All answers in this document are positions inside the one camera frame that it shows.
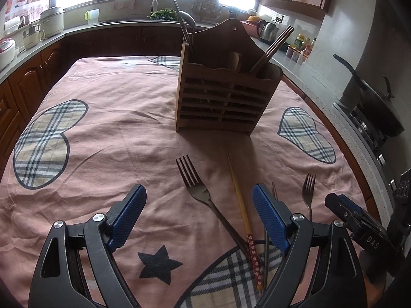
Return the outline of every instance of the wooden utensil holder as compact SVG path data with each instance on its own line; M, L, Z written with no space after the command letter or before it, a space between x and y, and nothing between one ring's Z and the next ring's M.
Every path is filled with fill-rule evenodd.
M194 47L191 54L189 45L182 45L175 130L201 128L251 134L281 80L282 69L268 63L257 77L243 72L249 71L264 52L238 20L196 33ZM229 65L232 52L240 56L239 72L215 68L217 63Z

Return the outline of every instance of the fork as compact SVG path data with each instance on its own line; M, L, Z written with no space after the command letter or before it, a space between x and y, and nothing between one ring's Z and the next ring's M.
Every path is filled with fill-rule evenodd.
M308 208L308 220L312 221L312 209L311 209L311 202L312 197L314 195L314 185L315 185L315 175L312 173L307 173L307 177L305 178L304 185L303 185L303 200L305 205Z
M190 160L188 155L180 157L176 160L178 170L180 171L181 178L184 181L184 184L191 194L191 196L200 201L201 203L207 205L221 221L225 229L229 232L235 243L240 247L240 250L243 252L248 261L250 261L249 251L247 248L247 243L245 240L238 234L238 232L233 228L232 225L227 221L227 219L222 215L218 208L214 205L211 200L210 193L208 189L200 179L197 174L196 169L194 168L193 163Z

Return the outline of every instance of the yellow chopstick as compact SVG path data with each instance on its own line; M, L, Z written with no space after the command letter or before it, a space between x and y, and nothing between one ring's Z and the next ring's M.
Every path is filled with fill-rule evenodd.
M251 262L253 263L253 271L254 271L254 276L256 279L257 289L261 291L264 288L264 286L263 286L261 273L260 273L260 262L258 260L256 248L254 245L254 238L251 232L250 221L248 220L247 212L245 210L244 199L242 198L240 186L238 185L238 180L237 180L236 173L233 167L233 162L231 161L231 156L230 156L230 153L227 147L226 147L226 154L227 154L227 160L229 161L231 179L233 180L238 204L240 206L242 221L244 223L245 232L247 234L248 248L250 250Z

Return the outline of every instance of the gas stove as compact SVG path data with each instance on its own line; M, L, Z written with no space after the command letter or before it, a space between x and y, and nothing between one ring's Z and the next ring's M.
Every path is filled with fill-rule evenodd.
M371 124L364 115L361 105L358 104L354 107L353 111L345 113L357 128L357 131L364 138L371 151L378 156L381 147L387 141L387 136Z
M386 175L388 175L388 177L392 176L392 170L381 153L381 147L387 141L387 136L370 123L364 115L360 104L357 104L353 110L348 109L340 103L334 103L333 107L334 113L340 117L340 119L344 119L347 122L347 125L350 125L363 143L367 152L370 154L371 159L375 163L385 185L387 186L391 202L393 202L393 193L397 187L394 179L386 179Z

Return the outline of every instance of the countertop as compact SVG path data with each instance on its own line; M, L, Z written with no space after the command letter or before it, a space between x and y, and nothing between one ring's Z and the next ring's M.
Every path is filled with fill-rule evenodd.
M94 26L80 25L74 28L64 30L61 34L42 41L34 48L20 53L3 71L0 72L0 83L2 83L11 73L34 55L41 52L44 48L54 44L65 36L78 34L102 28L114 28L122 26L174 26L179 27L178 22L159 22L159 21L128 21L128 22L113 22L97 24ZM210 28L211 24L197 24L198 30ZM268 45L253 38L254 42L262 49L266 50ZM356 158L364 176L369 184L375 203L377 204L381 221L384 227L387 227L390 220L390 215L393 208L390 202L390 197L386 188L386 183L383 176L380 174L377 165L374 163L371 155L366 150L365 146L358 138L352 127L344 121L343 117L338 116L338 113L333 110L333 103L338 99L314 77L315 73L310 70L307 64L298 65L291 59L285 56L285 53L278 51L270 61L279 65L292 82L294 82L324 113L324 115L334 125L338 133L341 135L347 146L350 148Z

